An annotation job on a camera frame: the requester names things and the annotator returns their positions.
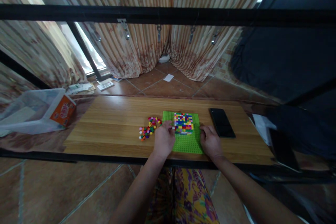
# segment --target orange box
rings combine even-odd
[[[70,121],[72,113],[75,111],[75,108],[76,105],[64,95],[52,113],[50,119],[66,127]]]

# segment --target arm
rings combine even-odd
[[[201,126],[201,129],[204,152],[227,178],[258,224],[303,223],[287,207],[225,158],[221,140],[212,126]]]
[[[171,121],[165,121],[155,131],[154,150],[119,203],[110,223],[131,223],[135,221],[140,209],[148,203],[148,199],[153,193],[156,179],[175,143],[175,132],[169,124],[171,124]]]

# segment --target hand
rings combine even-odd
[[[201,145],[205,154],[214,162],[218,157],[224,157],[221,139],[213,126],[201,126]]]
[[[170,125],[171,121],[165,121],[155,131],[154,153],[165,160],[171,153],[175,143],[175,130]]]

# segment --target colorful plastic bricks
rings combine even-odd
[[[149,138],[150,135],[153,135],[154,130],[156,127],[160,127],[162,125],[162,121],[158,119],[157,117],[148,117],[148,126],[147,127],[140,127],[140,136],[139,139],[141,141],[144,141],[146,138]]]
[[[192,134],[194,132],[193,117],[185,113],[174,113],[175,133],[181,135]]]

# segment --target forearm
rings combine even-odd
[[[110,223],[131,223],[153,193],[165,159],[152,153],[115,210]]]
[[[302,223],[287,207],[224,157],[215,165],[230,182],[258,224]]]

